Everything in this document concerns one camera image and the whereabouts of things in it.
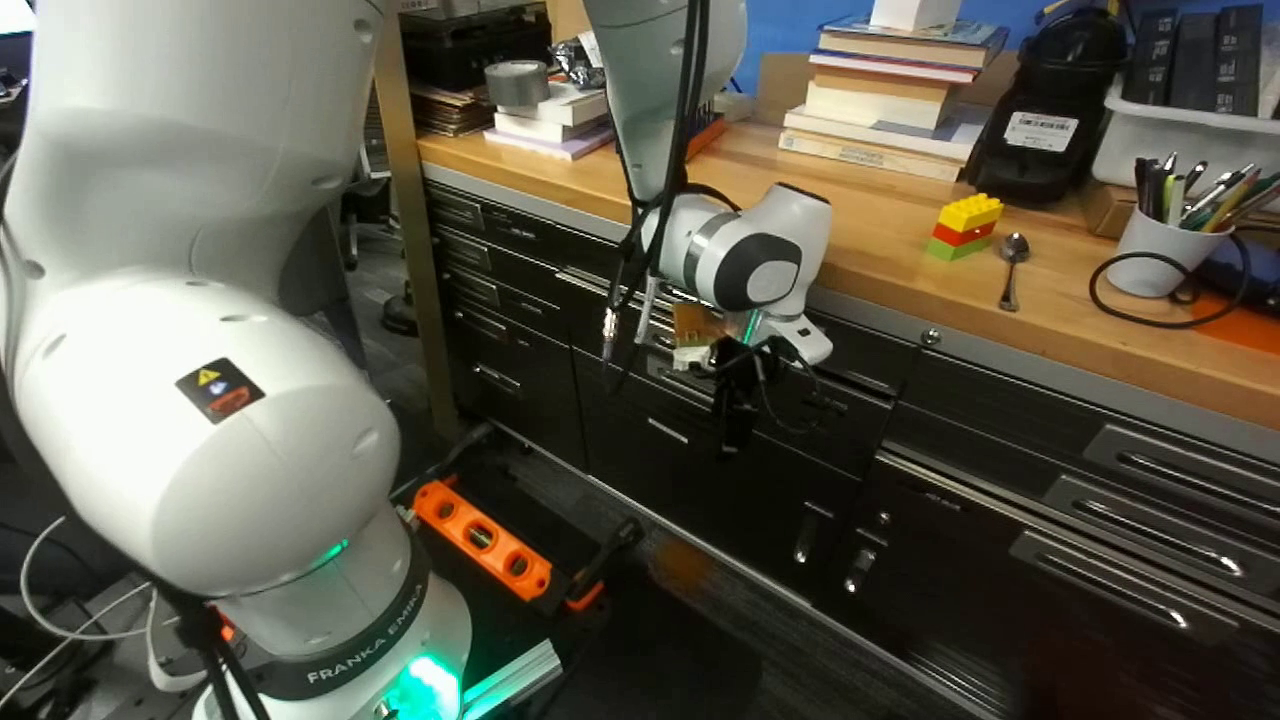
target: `wooden workbench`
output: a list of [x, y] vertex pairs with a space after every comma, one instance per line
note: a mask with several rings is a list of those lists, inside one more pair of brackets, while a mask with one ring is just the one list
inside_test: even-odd
[[[1140, 326], [1104, 317], [1088, 298], [1088, 276], [1109, 259], [1114, 239], [1086, 233], [1073, 201], [1030, 212], [1008, 208], [1000, 233], [1026, 233], [1033, 259], [1022, 268], [1022, 312], [1000, 312], [1006, 262], [993, 250], [967, 259], [924, 257], [938, 208], [967, 189], [901, 172], [846, 169], [772, 147], [772, 127], [734, 127], [689, 177], [758, 205], [772, 180], [819, 190], [836, 208], [833, 248], [819, 284], [870, 304], [938, 321], [998, 342], [1011, 342], [1096, 377], [1114, 377], [1184, 404], [1201, 404], [1247, 423], [1280, 428], [1280, 354], [1222, 341], [1216, 331]], [[470, 172], [554, 205], [603, 219], [628, 219], [625, 172], [614, 150], [576, 165], [498, 147], [480, 136], [425, 136], [425, 165]], [[1166, 298], [1116, 298], [1146, 317], [1180, 317]], [[1280, 331], [1280, 321], [1233, 317], [1247, 331]]]

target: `white label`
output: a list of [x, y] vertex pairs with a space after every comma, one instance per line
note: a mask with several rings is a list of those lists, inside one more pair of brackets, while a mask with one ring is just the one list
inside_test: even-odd
[[1082, 127], [1078, 116], [1011, 112], [1006, 125], [1006, 143], [1063, 150], [1073, 143], [1078, 127]]

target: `black sticker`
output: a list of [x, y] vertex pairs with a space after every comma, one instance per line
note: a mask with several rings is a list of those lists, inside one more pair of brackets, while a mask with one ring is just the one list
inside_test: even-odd
[[214, 419], [227, 419], [257, 404], [263, 393], [231, 364], [231, 359], [214, 359], [199, 364], [192, 377], [178, 381], [178, 387]]

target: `tape roll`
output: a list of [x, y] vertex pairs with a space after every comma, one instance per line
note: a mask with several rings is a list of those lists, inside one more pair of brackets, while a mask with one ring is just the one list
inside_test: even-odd
[[545, 59], [489, 65], [483, 87], [498, 107], [532, 107], [548, 97], [548, 65]]

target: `pen holder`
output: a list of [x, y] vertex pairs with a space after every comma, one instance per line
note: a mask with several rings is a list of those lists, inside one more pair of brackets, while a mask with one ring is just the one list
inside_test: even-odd
[[1124, 295], [1170, 295], [1189, 271], [1216, 250], [1233, 233], [1189, 233], [1134, 212], [1114, 250], [1109, 284]]

